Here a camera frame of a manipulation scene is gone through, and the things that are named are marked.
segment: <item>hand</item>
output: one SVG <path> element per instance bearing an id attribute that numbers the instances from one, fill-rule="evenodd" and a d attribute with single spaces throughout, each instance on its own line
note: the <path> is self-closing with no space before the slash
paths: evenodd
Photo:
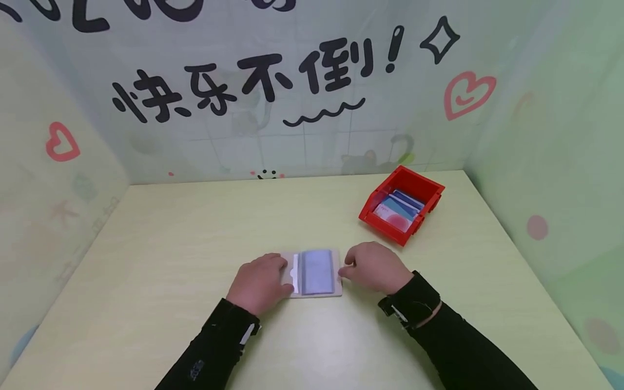
<path id="1" fill-rule="evenodd" d="M 401 259 L 378 242 L 362 242 L 349 249 L 338 275 L 386 295 L 395 294 L 414 276 Z"/>
<path id="2" fill-rule="evenodd" d="M 280 283 L 280 270 L 287 264 L 279 253 L 267 253 L 243 264 L 225 299 L 256 317 L 260 316 L 289 297 L 295 289 L 293 285 Z"/>

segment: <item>light yellow table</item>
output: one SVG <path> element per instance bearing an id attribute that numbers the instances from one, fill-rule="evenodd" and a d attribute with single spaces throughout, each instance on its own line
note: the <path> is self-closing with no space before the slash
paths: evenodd
<path id="1" fill-rule="evenodd" d="M 466 175 L 404 249 L 442 297 L 540 388 L 610 389 Z M 2 390 L 153 389 L 225 295 L 270 251 L 378 238 L 358 222 L 385 175 L 145 185 L 129 189 Z M 263 318 L 232 389 L 442 388 L 424 352 L 345 283 Z"/>

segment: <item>cartoon cat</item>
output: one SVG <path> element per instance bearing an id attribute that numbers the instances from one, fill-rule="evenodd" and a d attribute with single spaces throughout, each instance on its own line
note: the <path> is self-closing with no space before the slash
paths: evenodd
<path id="1" fill-rule="evenodd" d="M 400 164 L 409 164 L 414 160 L 414 139 L 409 134 L 397 134 L 390 142 L 394 145 L 399 141 L 405 141 L 405 152 L 395 162 L 388 161 L 377 165 L 377 155 L 374 150 L 367 151 L 363 156 L 343 156 L 343 175 L 365 175 L 367 173 L 392 172 Z"/>

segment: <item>black sleeve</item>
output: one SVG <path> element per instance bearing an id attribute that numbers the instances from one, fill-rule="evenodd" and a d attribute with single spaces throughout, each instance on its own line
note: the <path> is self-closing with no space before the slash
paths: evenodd
<path id="1" fill-rule="evenodd" d="M 260 321 L 222 299 L 156 390 L 223 390 Z"/>
<path id="2" fill-rule="evenodd" d="M 442 303 L 428 323 L 416 328 L 422 316 L 414 316 L 414 303 L 439 295 L 419 274 L 390 296 L 403 327 L 427 352 L 447 390 L 537 389 L 499 348 Z"/>

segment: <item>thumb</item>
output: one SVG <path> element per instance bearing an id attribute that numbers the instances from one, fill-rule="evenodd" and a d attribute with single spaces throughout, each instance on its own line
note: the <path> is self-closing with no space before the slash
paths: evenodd
<path id="1" fill-rule="evenodd" d="M 293 293 L 295 287 L 290 283 L 281 286 L 281 294 L 284 298 L 288 298 Z"/>
<path id="2" fill-rule="evenodd" d="M 338 270 L 338 276 L 342 278 L 347 278 L 348 280 L 352 280 L 355 276 L 355 267 L 352 265 L 347 265 Z"/>

